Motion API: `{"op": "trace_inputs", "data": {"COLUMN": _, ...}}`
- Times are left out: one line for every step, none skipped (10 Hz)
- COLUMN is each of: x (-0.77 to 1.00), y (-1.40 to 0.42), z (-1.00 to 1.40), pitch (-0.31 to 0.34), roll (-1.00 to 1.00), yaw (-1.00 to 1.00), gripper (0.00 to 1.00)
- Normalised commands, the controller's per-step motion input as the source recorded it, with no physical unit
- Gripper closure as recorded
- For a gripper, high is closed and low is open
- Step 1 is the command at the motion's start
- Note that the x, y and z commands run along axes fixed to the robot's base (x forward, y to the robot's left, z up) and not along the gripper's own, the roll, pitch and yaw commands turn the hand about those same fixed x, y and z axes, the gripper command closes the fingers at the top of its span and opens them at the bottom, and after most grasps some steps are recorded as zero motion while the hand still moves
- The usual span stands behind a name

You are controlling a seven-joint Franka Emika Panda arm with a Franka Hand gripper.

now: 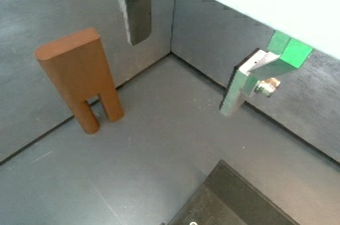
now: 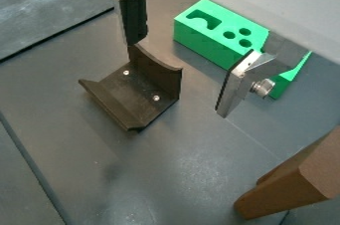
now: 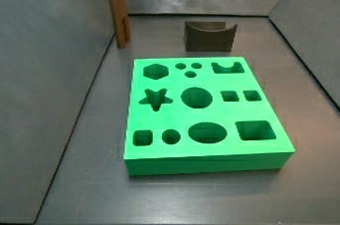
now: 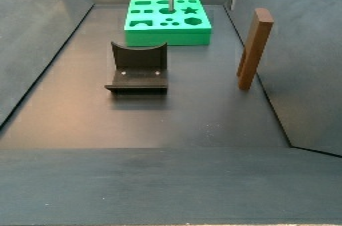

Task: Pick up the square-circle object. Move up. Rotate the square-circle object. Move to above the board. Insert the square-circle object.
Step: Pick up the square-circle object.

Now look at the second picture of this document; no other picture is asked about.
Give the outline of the gripper right finger metal plate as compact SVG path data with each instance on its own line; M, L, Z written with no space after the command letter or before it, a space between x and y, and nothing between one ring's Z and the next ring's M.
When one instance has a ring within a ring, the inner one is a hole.
M288 55L282 52L260 54L250 50L227 72L215 105L216 113L227 117L248 93L266 98L275 87L271 77L291 69Z

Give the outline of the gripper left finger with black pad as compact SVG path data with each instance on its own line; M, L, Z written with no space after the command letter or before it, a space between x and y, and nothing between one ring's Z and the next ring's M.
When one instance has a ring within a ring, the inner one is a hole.
M123 19L128 45L136 44L148 35L147 0L116 0Z

